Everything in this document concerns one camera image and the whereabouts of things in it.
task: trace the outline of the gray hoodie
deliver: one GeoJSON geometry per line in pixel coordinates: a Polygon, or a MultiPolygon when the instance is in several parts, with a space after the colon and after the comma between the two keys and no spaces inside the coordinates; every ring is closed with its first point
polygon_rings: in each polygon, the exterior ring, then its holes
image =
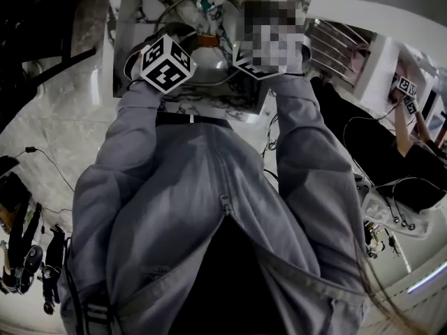
{"type": "MultiPolygon", "coordinates": [[[[95,164],[76,185],[67,259],[81,304],[106,294],[113,334],[169,332],[224,217],[250,238],[288,334],[357,333],[365,294],[354,243],[365,241],[351,166],[308,81],[281,76],[270,86],[279,193],[259,153],[231,129],[155,128],[162,95],[145,82],[120,101],[95,164]]],[[[65,272],[59,288],[74,334],[65,272]]]]}

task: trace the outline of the person in black shirt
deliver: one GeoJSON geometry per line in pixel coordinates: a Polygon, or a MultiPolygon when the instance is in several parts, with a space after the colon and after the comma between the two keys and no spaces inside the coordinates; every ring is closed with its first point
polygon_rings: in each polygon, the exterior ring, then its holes
{"type": "Polygon", "coordinates": [[[43,310],[48,315],[52,315],[55,304],[60,303],[59,293],[57,292],[57,281],[62,271],[65,242],[65,232],[60,226],[55,225],[51,231],[54,233],[54,236],[48,245],[45,267],[42,270],[43,298],[45,299],[43,310]]]}
{"type": "Polygon", "coordinates": [[[366,111],[340,97],[330,83],[323,85],[314,77],[311,84],[326,126],[385,196],[416,212],[440,201],[447,190],[447,169],[428,148],[410,141],[402,103],[395,108],[394,136],[366,111]],[[393,186],[382,186],[398,180],[394,192],[393,186]]]}

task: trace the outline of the black shirt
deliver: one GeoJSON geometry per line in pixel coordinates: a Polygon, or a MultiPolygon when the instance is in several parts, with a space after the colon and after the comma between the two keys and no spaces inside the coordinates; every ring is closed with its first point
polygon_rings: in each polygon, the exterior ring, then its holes
{"type": "Polygon", "coordinates": [[[417,212],[434,206],[446,194],[442,190],[447,190],[447,168],[435,155],[417,144],[410,148],[403,162],[411,179],[398,183],[394,195],[393,186],[380,187],[379,191],[390,198],[394,196],[417,212]]]}
{"type": "Polygon", "coordinates": [[[217,333],[286,333],[251,241],[231,217],[225,217],[213,236],[169,331],[217,333]]]}

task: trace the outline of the person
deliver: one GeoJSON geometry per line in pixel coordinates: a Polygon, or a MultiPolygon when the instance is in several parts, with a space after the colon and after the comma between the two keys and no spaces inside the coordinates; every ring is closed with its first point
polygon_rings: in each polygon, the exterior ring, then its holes
{"type": "MultiPolygon", "coordinates": [[[[33,217],[22,236],[23,223],[25,216],[27,215],[30,198],[31,194],[27,193],[27,196],[19,205],[19,209],[9,235],[9,248],[6,248],[5,242],[1,245],[4,251],[3,278],[1,280],[1,287],[4,290],[7,289],[9,292],[18,291],[15,269],[16,267],[24,266],[25,258],[31,249],[31,244],[39,224],[39,218],[41,217],[42,205],[38,203],[36,205],[36,209],[34,210],[33,217]]],[[[21,293],[25,293],[28,286],[28,282],[24,281],[20,288],[21,293]]]]}
{"type": "Polygon", "coordinates": [[[440,161],[444,163],[444,165],[447,165],[447,154],[440,150],[440,148],[438,148],[438,146],[430,137],[427,124],[425,123],[424,117],[420,110],[416,111],[415,118],[419,139],[433,151],[434,155],[436,155],[440,159],[440,161]]]}
{"type": "Polygon", "coordinates": [[[393,100],[394,136],[369,113],[344,100],[331,83],[314,77],[311,84],[326,126],[384,196],[416,212],[444,197],[447,169],[427,147],[410,139],[400,92],[393,100]]]}
{"type": "Polygon", "coordinates": [[[359,330],[369,288],[351,165],[309,81],[268,82],[279,192],[233,130],[157,123],[162,94],[130,85],[75,188],[59,281],[68,334],[359,330]]]}
{"type": "Polygon", "coordinates": [[[45,266],[42,269],[43,298],[45,303],[43,310],[48,315],[53,315],[55,304],[59,304],[57,281],[61,275],[64,261],[65,232],[59,225],[51,229],[53,239],[47,248],[45,266]]]}

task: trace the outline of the black cable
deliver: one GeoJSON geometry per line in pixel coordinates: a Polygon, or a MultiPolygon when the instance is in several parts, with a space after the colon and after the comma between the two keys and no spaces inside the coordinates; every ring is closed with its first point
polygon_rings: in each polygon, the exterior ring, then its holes
{"type": "Polygon", "coordinates": [[[59,168],[57,167],[56,163],[55,163],[53,160],[51,160],[50,157],[49,157],[44,151],[42,151],[42,150],[40,150],[40,149],[38,149],[38,148],[36,148],[36,147],[26,147],[26,148],[25,148],[25,151],[23,151],[22,153],[20,153],[19,155],[17,155],[16,158],[17,158],[18,156],[22,155],[23,153],[27,153],[27,154],[29,154],[29,153],[35,153],[36,151],[40,151],[43,155],[46,156],[46,158],[51,162],[51,164],[54,165],[54,167],[56,168],[56,170],[57,170],[57,172],[59,173],[59,175],[61,175],[61,178],[64,179],[64,181],[65,181],[65,183],[68,185],[68,187],[69,187],[73,192],[75,192],[75,191],[73,190],[73,188],[71,187],[71,185],[70,185],[70,184],[68,183],[68,181],[66,180],[66,178],[65,178],[65,177],[63,176],[63,174],[61,173],[61,170],[59,170],[59,168]]]}
{"type": "Polygon", "coordinates": [[[270,175],[272,175],[272,176],[274,177],[274,179],[275,179],[276,181],[279,182],[279,178],[278,178],[278,176],[275,175],[273,172],[271,172],[270,170],[267,170],[267,169],[264,169],[264,171],[265,171],[265,172],[268,172],[270,175]]]}
{"type": "Polygon", "coordinates": [[[14,158],[18,158],[20,155],[22,155],[23,153],[26,153],[26,151],[22,151],[19,155],[14,156],[14,158]]]}
{"type": "MultiPolygon", "coordinates": [[[[431,181],[428,181],[428,180],[426,180],[426,179],[423,179],[422,177],[402,177],[401,179],[399,179],[399,180],[396,181],[396,183],[393,185],[393,189],[392,189],[392,191],[391,191],[391,195],[392,195],[392,197],[393,197],[393,202],[394,202],[394,204],[395,204],[395,206],[396,206],[396,210],[397,210],[397,212],[399,213],[399,215],[400,215],[400,217],[401,217],[401,219],[402,219],[402,222],[405,222],[405,226],[407,226],[410,230],[412,230],[411,228],[414,227],[414,223],[412,223],[411,225],[409,225],[409,224],[407,223],[406,218],[405,218],[405,215],[400,211],[399,205],[398,205],[398,203],[396,202],[396,199],[395,199],[395,189],[396,189],[396,186],[397,186],[398,184],[400,184],[401,182],[406,181],[406,180],[421,180],[421,181],[425,181],[425,182],[427,182],[427,183],[430,184],[431,186],[433,186],[433,187],[437,188],[438,190],[443,191],[443,192],[445,192],[445,193],[447,193],[447,190],[444,190],[444,189],[438,187],[437,185],[433,184],[431,181]]],[[[385,184],[385,185],[380,185],[380,186],[376,186],[376,189],[378,189],[378,188],[380,188],[380,187],[384,187],[384,186],[387,186],[387,184],[385,184]]],[[[386,197],[385,197],[384,195],[382,195],[382,194],[381,194],[381,196],[385,199],[386,203],[388,204],[388,207],[390,207],[390,203],[388,202],[388,200],[386,199],[386,197]]]]}
{"type": "Polygon", "coordinates": [[[352,117],[352,118],[350,118],[349,120],[348,120],[348,122],[346,123],[346,125],[344,126],[344,128],[343,128],[343,146],[344,146],[344,148],[346,149],[346,150],[348,150],[348,148],[347,148],[347,146],[346,146],[346,141],[345,141],[345,139],[344,139],[344,136],[345,136],[345,133],[346,133],[346,127],[349,125],[349,123],[351,123],[351,121],[352,120],[354,120],[354,119],[364,119],[364,120],[374,120],[374,121],[380,121],[380,120],[382,120],[382,119],[385,119],[394,109],[396,109],[397,108],[397,106],[400,104],[400,103],[402,103],[402,101],[403,101],[404,99],[402,98],[393,108],[391,108],[391,110],[388,112],[388,113],[386,113],[383,117],[380,117],[380,118],[367,118],[367,117],[352,117]]]}
{"type": "Polygon", "coordinates": [[[50,211],[50,212],[52,212],[53,214],[56,214],[56,215],[60,214],[62,211],[72,212],[72,210],[70,210],[70,209],[61,209],[61,210],[58,211],[58,212],[53,211],[52,209],[49,209],[48,207],[43,207],[42,209],[46,209],[46,210],[48,210],[48,211],[50,211]]]}
{"type": "Polygon", "coordinates": [[[276,123],[277,121],[278,121],[278,114],[276,113],[276,114],[273,116],[272,120],[270,121],[270,125],[268,126],[268,131],[267,131],[267,144],[266,144],[266,146],[265,146],[263,152],[261,153],[261,156],[262,156],[263,158],[265,157],[265,152],[266,152],[267,150],[274,151],[274,150],[277,149],[278,139],[276,139],[276,140],[272,140],[272,139],[270,138],[270,133],[271,133],[271,130],[272,130],[272,125],[273,125],[274,123],[276,123]]]}

